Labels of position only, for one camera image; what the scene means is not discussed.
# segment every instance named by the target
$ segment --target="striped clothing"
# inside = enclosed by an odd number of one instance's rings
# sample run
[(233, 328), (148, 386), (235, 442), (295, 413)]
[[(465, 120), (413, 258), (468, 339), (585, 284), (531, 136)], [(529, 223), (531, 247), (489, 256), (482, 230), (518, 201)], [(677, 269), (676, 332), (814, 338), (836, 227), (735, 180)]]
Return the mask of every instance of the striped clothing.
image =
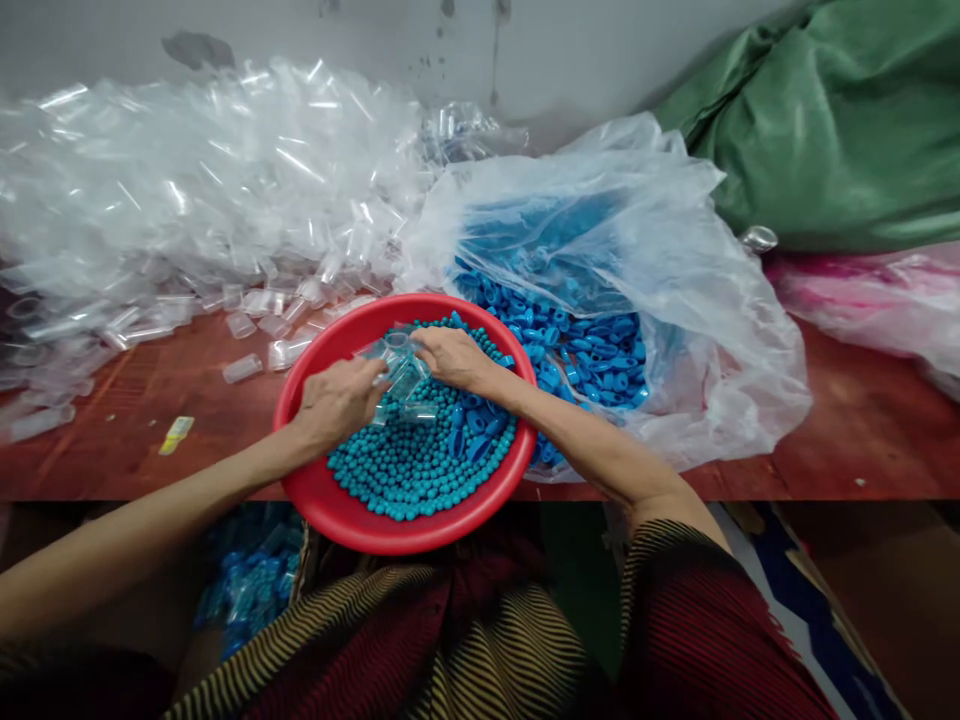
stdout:
[[(609, 679), (522, 539), (392, 565), (306, 595), (167, 711), (208, 717), (835, 717), (743, 568), (680, 523), (641, 526)], [(153, 717), (144, 656), (0, 652), (2, 717)]]

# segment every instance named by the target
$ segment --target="person's left hand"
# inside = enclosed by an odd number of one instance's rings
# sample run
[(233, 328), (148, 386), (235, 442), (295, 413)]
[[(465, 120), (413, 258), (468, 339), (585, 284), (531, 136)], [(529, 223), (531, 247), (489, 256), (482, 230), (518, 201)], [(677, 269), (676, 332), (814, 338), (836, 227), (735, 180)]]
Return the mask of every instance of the person's left hand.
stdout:
[(383, 360), (339, 360), (303, 384), (300, 411), (287, 426), (305, 453), (304, 462), (330, 452), (372, 419), (387, 383), (377, 376)]

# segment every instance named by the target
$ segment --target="pile of clear plastic tubes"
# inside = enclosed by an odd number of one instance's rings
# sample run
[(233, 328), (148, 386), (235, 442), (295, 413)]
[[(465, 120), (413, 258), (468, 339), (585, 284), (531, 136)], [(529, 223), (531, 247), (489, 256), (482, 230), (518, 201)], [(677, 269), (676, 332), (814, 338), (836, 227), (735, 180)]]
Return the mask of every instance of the pile of clear plastic tubes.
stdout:
[(445, 164), (525, 146), (475, 105), (322, 61), (0, 106), (0, 393), (20, 390), (0, 444), (70, 422), (97, 370), (198, 315), (265, 336), (227, 382), (290, 367), (331, 317), (312, 310), (391, 292)]

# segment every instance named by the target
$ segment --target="forearm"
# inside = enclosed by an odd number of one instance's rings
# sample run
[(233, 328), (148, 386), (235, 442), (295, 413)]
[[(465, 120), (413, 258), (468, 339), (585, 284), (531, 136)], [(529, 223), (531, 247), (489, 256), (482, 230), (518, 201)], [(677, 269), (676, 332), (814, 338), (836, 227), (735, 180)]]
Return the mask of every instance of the forearm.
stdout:
[(104, 515), (0, 575), (0, 637), (43, 633), (120, 595), (296, 466), (276, 433)]
[(727, 548), (709, 510), (667, 463), (601, 417), (543, 392), (508, 370), (478, 388), (530, 422), (587, 482), (626, 510), (631, 525), (657, 518), (685, 522)]

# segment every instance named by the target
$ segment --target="red plastic basin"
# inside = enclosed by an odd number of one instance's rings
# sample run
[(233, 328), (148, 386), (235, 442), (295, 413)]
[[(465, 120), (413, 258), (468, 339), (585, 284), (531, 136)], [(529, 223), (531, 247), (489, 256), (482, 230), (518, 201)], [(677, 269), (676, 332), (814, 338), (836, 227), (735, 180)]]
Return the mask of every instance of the red plastic basin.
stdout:
[[(303, 383), (337, 360), (353, 354), (383, 336), (394, 323), (429, 322), (456, 310), (470, 327), (487, 329), (500, 352), (513, 355), (515, 371), (536, 383), (533, 365), (523, 346), (507, 327), (485, 310), (448, 295), (416, 293), (375, 300), (344, 315), (324, 330), (300, 356), (280, 393), (273, 429), (290, 422), (300, 407)], [(333, 479), (323, 457), (290, 474), (283, 489), (300, 514), (318, 532), (334, 542), (375, 555), (411, 555), (457, 540), (475, 530), (513, 494), (530, 462), (537, 433), (528, 423), (517, 423), (517, 434), (500, 467), (477, 491), (450, 510), (412, 522), (397, 522), (367, 510)]]

